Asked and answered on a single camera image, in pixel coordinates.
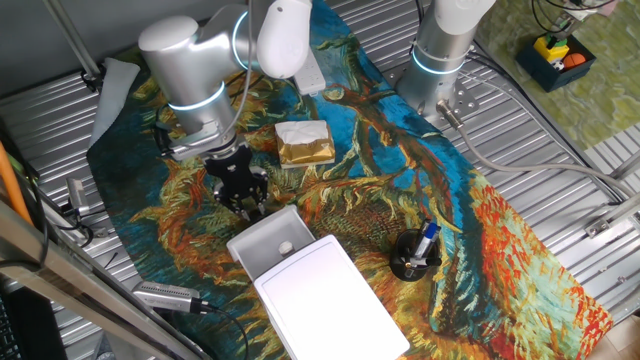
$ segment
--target white napkin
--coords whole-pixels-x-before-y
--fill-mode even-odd
[[[93,133],[89,140],[89,147],[95,144],[116,120],[127,100],[129,88],[140,71],[140,67],[136,64],[112,58],[106,58],[104,66],[107,68],[107,74],[102,83],[102,92],[98,101],[96,119],[93,122]]]
[[[324,120],[287,121],[276,124],[276,134],[289,145],[310,144],[329,138],[327,122]]]

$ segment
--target power strip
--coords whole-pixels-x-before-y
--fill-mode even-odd
[[[293,75],[293,80],[296,82],[301,95],[310,94],[311,96],[316,96],[319,91],[327,87],[322,71],[320,71],[320,66],[318,66],[318,61],[316,61],[311,49],[309,49],[309,54],[302,68]]]

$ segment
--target van gogh painting fabric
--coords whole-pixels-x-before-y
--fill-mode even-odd
[[[612,326],[611,316],[495,188],[396,95],[321,1],[314,2],[311,29],[327,88],[300,96],[291,81],[255,74],[237,126],[253,165],[269,173],[267,209],[295,204],[317,238],[340,240],[410,341],[403,359],[585,359]],[[149,281],[196,288],[231,312],[249,334],[251,359],[288,359],[226,248],[250,224],[216,203],[217,180],[198,159],[160,157],[149,126],[166,99],[136,49],[120,59],[142,71],[88,158],[137,270]],[[244,81],[227,83],[234,106]],[[274,125],[306,119],[327,121],[336,163],[282,170]],[[168,108],[160,120],[176,123]],[[388,267],[389,253],[424,216],[442,227],[443,264],[418,282],[401,282]],[[174,320],[212,356],[242,358],[233,323],[216,315]]]

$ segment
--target gray cable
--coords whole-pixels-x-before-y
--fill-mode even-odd
[[[253,61],[253,25],[251,19],[251,4],[252,0],[249,0],[247,3],[247,21],[249,22],[249,61],[247,63],[247,75],[244,80],[244,91],[242,93],[242,100],[240,100],[238,111],[236,111],[236,116],[233,118],[232,122],[232,124],[234,125],[240,118],[240,114],[242,113],[242,109],[244,108],[244,103],[247,100],[247,94],[249,93],[249,85],[251,84],[251,62]]]
[[[578,171],[578,172],[602,179],[603,181],[620,189],[623,193],[625,193],[630,198],[635,195],[633,191],[631,191],[629,188],[627,188],[625,185],[623,185],[618,180],[612,178],[611,176],[605,175],[599,171],[590,169],[588,167],[580,166],[580,165],[546,163],[546,164],[531,165],[531,166],[504,166],[504,165],[493,163],[489,159],[482,156],[482,154],[480,154],[478,149],[476,149],[476,147],[471,142],[471,139],[469,139],[469,135],[467,135],[467,131],[464,129],[464,127],[459,127],[458,132],[460,133],[462,140],[464,140],[464,142],[467,143],[469,150],[471,150],[471,152],[478,158],[478,160],[482,164],[492,169],[499,170],[499,171],[506,171],[506,172],[528,172],[528,171],[542,171],[542,170],[549,170],[549,169],[573,170],[573,171]]]
[[[465,73],[465,72],[463,72],[463,71],[461,71],[461,72],[460,72],[460,75],[462,75],[462,76],[464,76],[464,77],[466,77],[466,78],[468,78],[468,79],[471,79],[471,80],[477,81],[477,82],[479,82],[479,83],[481,83],[481,84],[485,84],[485,85],[487,85],[487,86],[489,86],[489,87],[492,87],[492,88],[494,88],[494,89],[496,89],[496,90],[500,91],[501,93],[503,93],[503,94],[504,94],[504,95],[506,95],[507,97],[509,97],[511,100],[515,101],[515,102],[516,102],[516,104],[518,104],[518,105],[522,108],[522,110],[524,110],[524,111],[527,113],[527,115],[529,115],[529,117],[530,117],[531,119],[533,119],[533,120],[534,120],[538,125],[540,125],[540,128],[542,128],[542,130],[543,130],[543,131],[544,131],[544,132],[545,132],[549,137],[553,138],[553,135],[551,135],[551,133],[550,133],[550,132],[549,132],[549,131],[544,127],[544,125],[542,125],[542,124],[538,121],[538,119],[537,119],[535,116],[533,116],[533,114],[532,114],[531,112],[529,112],[529,110],[527,110],[526,106],[524,106],[524,105],[522,104],[522,102],[520,102],[520,100],[518,100],[518,98],[516,98],[515,96],[513,96],[512,94],[510,94],[510,93],[509,93],[509,91],[506,91],[506,90],[505,90],[505,89],[503,89],[502,87],[500,87],[500,86],[498,86],[498,85],[495,85],[495,84],[491,83],[491,81],[489,81],[489,79],[483,78],[483,77],[481,77],[481,76],[473,76],[473,75],[470,75],[469,73]],[[561,143],[559,143],[559,142],[558,142],[558,143],[557,143],[557,145],[558,145],[558,146],[560,146],[560,148],[561,148],[562,150],[564,150],[565,152],[567,152],[568,154],[571,154],[571,151],[569,151],[569,149],[567,149],[567,148],[566,148],[564,145],[562,145]],[[589,168],[589,167],[585,166],[585,165],[584,165],[584,164],[583,164],[579,159],[574,159],[574,160],[576,160],[576,161],[580,164],[580,165],[574,165],[574,166],[579,166],[579,167],[581,167],[581,168],[585,168],[585,169],[591,169],[591,168]],[[613,183],[611,183],[610,181],[608,181],[608,180],[606,180],[606,179],[603,179],[603,178],[602,178],[602,177],[600,177],[600,176],[598,176],[598,180],[602,181],[602,182],[604,183],[604,185],[605,185],[605,186],[607,186],[607,187],[609,187],[609,186],[611,186],[611,185],[614,185],[614,184],[613,184]]]

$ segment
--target marker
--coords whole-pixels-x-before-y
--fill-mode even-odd
[[[422,259],[422,257],[425,254],[429,254],[431,247],[435,243],[433,238],[435,237],[437,231],[438,231],[438,225],[436,225],[436,223],[433,223],[433,222],[429,223],[429,225],[426,227],[426,229],[424,229],[424,231],[421,231],[422,239],[418,243],[418,246],[416,247],[416,251],[414,251],[413,253],[414,258]]]

